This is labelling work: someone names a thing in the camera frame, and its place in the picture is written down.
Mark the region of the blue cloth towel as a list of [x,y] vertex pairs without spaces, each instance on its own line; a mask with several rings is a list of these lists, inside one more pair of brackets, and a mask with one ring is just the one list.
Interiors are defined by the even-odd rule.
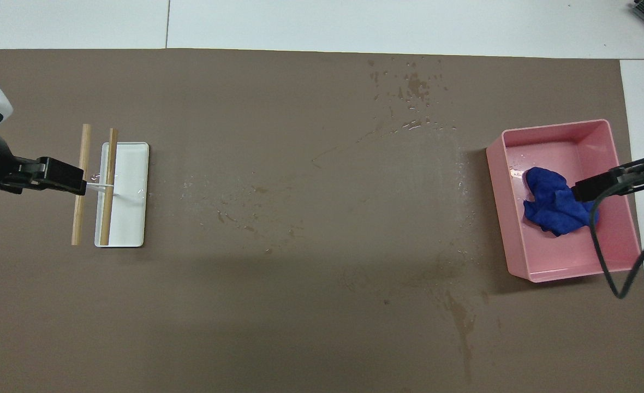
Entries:
[[577,201],[561,174],[532,167],[523,178],[533,197],[523,202],[524,216],[543,232],[559,237],[589,226],[594,202]]

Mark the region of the white rectangular tray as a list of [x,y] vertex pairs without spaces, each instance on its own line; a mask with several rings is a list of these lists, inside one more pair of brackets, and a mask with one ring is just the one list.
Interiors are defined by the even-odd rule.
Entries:
[[98,248],[140,248],[145,236],[150,147],[145,142],[118,142],[110,241],[108,246],[100,246],[107,150],[105,142],[98,176],[90,183],[98,192],[93,243]]

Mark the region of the pink plastic bin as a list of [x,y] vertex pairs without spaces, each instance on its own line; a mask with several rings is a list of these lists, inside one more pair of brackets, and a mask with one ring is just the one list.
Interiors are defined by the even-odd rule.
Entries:
[[611,125],[589,120],[503,131],[486,149],[487,166],[510,274],[544,283],[602,272],[588,227],[555,236],[524,213],[533,196],[525,171],[562,175],[569,187],[619,165]]

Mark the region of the brown table mat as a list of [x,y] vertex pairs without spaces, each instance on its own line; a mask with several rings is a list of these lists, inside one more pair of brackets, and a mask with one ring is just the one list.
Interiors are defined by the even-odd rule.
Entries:
[[486,161],[605,119],[612,59],[0,50],[21,157],[150,145],[144,246],[0,192],[0,393],[644,393],[644,276],[509,274]]

